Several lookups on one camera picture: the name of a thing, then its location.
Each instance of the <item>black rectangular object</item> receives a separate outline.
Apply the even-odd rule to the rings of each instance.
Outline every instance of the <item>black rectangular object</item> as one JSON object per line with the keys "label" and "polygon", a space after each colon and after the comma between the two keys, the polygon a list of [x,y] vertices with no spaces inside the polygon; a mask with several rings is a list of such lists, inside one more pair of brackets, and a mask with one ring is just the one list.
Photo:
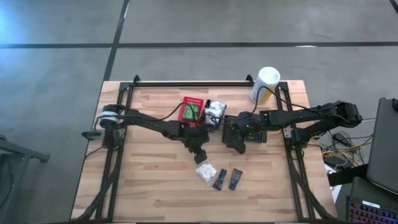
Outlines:
{"label": "black rectangular object", "polygon": [[395,178],[398,171],[397,126],[398,112],[392,107],[392,100],[381,98],[374,125],[367,178],[395,194],[398,194],[398,178]]}
{"label": "black rectangular object", "polygon": [[229,184],[229,189],[235,190],[239,180],[241,179],[243,172],[237,169],[234,169],[232,171],[232,176],[231,176],[231,183]]}
{"label": "black rectangular object", "polygon": [[[225,115],[224,116],[224,118],[226,118],[226,119],[231,119],[231,118],[235,118],[236,116],[232,116],[232,115]],[[224,120],[224,124],[228,124],[228,123],[230,123],[231,121],[229,121],[229,120]],[[224,125],[224,127],[223,127],[223,135],[222,135],[222,137],[221,137],[221,141],[223,142],[223,143],[225,143],[225,136],[226,135],[228,135],[228,131],[229,131],[229,129],[228,128],[226,128],[227,127],[227,125]],[[251,136],[251,137],[247,137],[246,139],[245,139],[245,141],[249,141],[249,142],[259,142],[259,143],[266,143],[267,142],[267,131],[260,131],[260,132],[258,132],[256,135],[254,135],[254,136]]]}
{"label": "black rectangular object", "polygon": [[355,177],[347,197],[347,220],[398,223],[398,195]]}
{"label": "black rectangular object", "polygon": [[223,183],[224,183],[224,178],[226,176],[226,173],[227,173],[227,170],[221,169],[216,182],[214,182],[214,184],[213,184],[213,187],[215,189],[221,190],[223,188]]}

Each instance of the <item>cable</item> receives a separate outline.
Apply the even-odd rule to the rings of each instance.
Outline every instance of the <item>cable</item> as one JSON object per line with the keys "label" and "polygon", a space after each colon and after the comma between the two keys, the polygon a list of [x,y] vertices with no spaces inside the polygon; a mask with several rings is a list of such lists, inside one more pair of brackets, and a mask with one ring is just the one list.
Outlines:
{"label": "cable", "polygon": [[362,121],[364,121],[364,122],[375,121],[375,120],[376,120],[376,118],[364,118],[364,119],[362,119]]}
{"label": "cable", "polygon": [[309,146],[318,146],[318,147],[322,148],[322,146],[321,146],[321,145],[318,145],[318,144],[310,144],[310,143],[307,143],[307,145],[309,145]]}
{"label": "cable", "polygon": [[[95,119],[94,128],[93,128],[93,129],[94,129],[94,131],[96,131],[96,126],[97,126],[97,124],[98,124],[98,121],[99,121],[101,118],[109,118],[109,117],[114,117],[114,118],[140,118],[140,119],[143,119],[143,120],[146,120],[146,121],[163,121],[163,120],[165,120],[165,119],[171,117],[171,116],[178,110],[178,108],[179,108],[181,105],[183,105],[183,104],[187,104],[187,105],[189,106],[189,108],[191,109],[192,114],[195,114],[195,112],[194,112],[194,110],[193,110],[193,108],[192,108],[192,105],[190,105],[189,103],[184,103],[184,102],[182,102],[182,103],[179,103],[169,115],[167,115],[167,116],[164,117],[164,118],[159,118],[159,119],[141,118],[141,117],[134,116],[134,115],[123,115],[123,114],[117,114],[117,115],[115,115],[115,114],[106,114],[106,115],[101,115],[101,116],[98,116],[98,117]],[[195,122],[195,125],[198,126],[198,124],[197,124],[197,122],[196,122],[197,120],[195,119],[195,116],[193,116],[193,121]]]}
{"label": "cable", "polygon": [[366,143],[364,143],[362,145],[349,147],[347,149],[339,149],[339,151],[341,151],[341,152],[326,151],[326,152],[323,152],[322,155],[323,155],[323,157],[334,157],[334,156],[337,156],[337,155],[341,155],[344,152],[348,152],[351,149],[356,149],[358,147],[365,146],[365,145],[368,145],[368,144],[372,144],[372,142],[366,142]]}
{"label": "cable", "polygon": [[359,151],[359,156],[361,156],[362,165],[365,164],[365,161],[363,161],[365,155],[361,151]]}
{"label": "cable", "polygon": [[354,162],[355,162],[356,160],[354,159],[354,157],[355,157],[355,156],[354,156],[354,153],[353,153],[352,151],[349,152],[349,153],[350,153],[351,156],[352,156],[352,158],[351,158],[351,159],[352,159],[352,161],[351,161],[351,168],[352,168],[352,167],[354,167]]}
{"label": "cable", "polygon": [[337,169],[338,166],[343,166],[343,165],[347,164],[347,162],[348,162],[348,157],[345,156],[345,158],[346,158],[346,162],[343,163],[343,164],[337,164],[337,165],[335,166],[335,170]]}
{"label": "cable", "polygon": [[353,164],[354,164],[354,162],[356,163],[356,165],[360,165],[359,164],[359,162],[356,160],[356,159],[354,159],[354,157],[351,157],[350,155],[347,155],[347,153],[342,153],[342,155],[344,155],[345,157],[347,157],[347,158],[350,158],[350,159],[352,159],[353,160]]}
{"label": "cable", "polygon": [[303,149],[293,149],[293,151],[296,151],[296,154],[298,155],[299,154],[299,152],[301,153],[301,158],[304,158],[304,150]]}
{"label": "cable", "polygon": [[7,199],[8,199],[8,196],[10,196],[11,190],[12,190],[12,188],[14,187],[14,176],[12,175],[11,164],[10,164],[10,162],[8,161],[8,159],[5,159],[5,161],[6,161],[7,164],[8,164],[8,173],[9,173],[9,175],[10,175],[11,186],[10,186],[10,189],[8,190],[8,193],[7,193],[6,197],[4,198],[4,200],[3,200],[3,201],[1,202],[1,204],[0,204],[0,210],[1,210],[2,206],[6,203],[6,201],[7,201]]}
{"label": "cable", "polygon": [[362,137],[349,137],[350,139],[361,139],[361,138],[368,138],[370,136],[373,136],[373,133],[368,135],[368,136],[362,136]]}
{"label": "cable", "polygon": [[104,146],[101,146],[101,147],[95,149],[94,151],[90,152],[89,154],[87,154],[87,155],[85,156],[85,159],[87,159],[87,157],[88,157],[89,155],[91,155],[92,153],[94,153],[94,152],[96,152],[96,151],[98,151],[98,150],[100,150],[100,149],[104,149]]}

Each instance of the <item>concrete floor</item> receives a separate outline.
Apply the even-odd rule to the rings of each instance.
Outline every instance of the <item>concrete floor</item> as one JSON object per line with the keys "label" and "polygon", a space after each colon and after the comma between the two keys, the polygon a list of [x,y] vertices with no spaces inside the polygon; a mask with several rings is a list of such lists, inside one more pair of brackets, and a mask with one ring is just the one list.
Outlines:
{"label": "concrete floor", "polygon": [[[112,43],[122,4],[3,0],[0,44]],[[398,41],[397,21],[388,0],[132,0],[120,42]],[[51,153],[31,162],[14,223],[68,220],[109,53],[0,49],[0,133]],[[305,80],[311,105],[350,101],[373,118],[380,97],[398,95],[396,58],[398,47],[119,49],[110,80],[242,80],[273,66]]]}

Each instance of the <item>red container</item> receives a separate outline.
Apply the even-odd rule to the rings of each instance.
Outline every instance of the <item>red container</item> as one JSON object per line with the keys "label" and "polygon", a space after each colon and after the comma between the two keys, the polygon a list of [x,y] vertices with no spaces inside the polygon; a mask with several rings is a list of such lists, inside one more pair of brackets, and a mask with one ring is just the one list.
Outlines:
{"label": "red container", "polygon": [[[198,99],[198,98],[192,98],[192,97],[189,97],[189,96],[184,96],[182,102],[183,102],[184,104],[181,105],[180,114],[178,115],[178,120],[187,122],[187,123],[189,123],[191,126],[194,126],[195,123],[196,123],[196,124],[199,124],[200,116],[201,116],[202,111],[203,111],[203,99]],[[191,120],[187,120],[187,119],[183,119],[183,118],[182,118],[182,115],[184,114],[184,109],[185,109],[187,103],[193,103],[193,104],[198,105],[198,109],[199,109],[199,110],[198,110],[198,112],[199,112],[199,114],[198,114],[198,121],[193,122],[193,121],[191,121]]]}

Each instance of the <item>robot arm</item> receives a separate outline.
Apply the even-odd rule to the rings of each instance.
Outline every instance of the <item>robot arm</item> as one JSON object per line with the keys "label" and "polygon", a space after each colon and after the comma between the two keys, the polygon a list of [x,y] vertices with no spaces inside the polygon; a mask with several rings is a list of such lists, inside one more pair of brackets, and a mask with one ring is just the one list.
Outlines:
{"label": "robot arm", "polygon": [[329,131],[338,126],[353,128],[361,123],[356,105],[337,101],[323,106],[297,111],[267,110],[259,114],[241,112],[226,128],[225,143],[243,154],[246,151],[244,139],[259,131],[278,131],[292,124],[316,121],[306,128],[294,128],[291,131],[293,147],[305,147],[312,136]]}
{"label": "robot arm", "polygon": [[201,148],[202,144],[209,141],[205,126],[191,127],[186,122],[163,121],[134,109],[126,110],[124,115],[120,115],[123,110],[123,105],[107,105],[103,108],[99,125],[105,132],[115,133],[114,130],[124,129],[129,125],[141,126],[162,133],[170,140],[184,143],[189,152],[195,154],[194,160],[197,164],[207,159],[206,152]]}

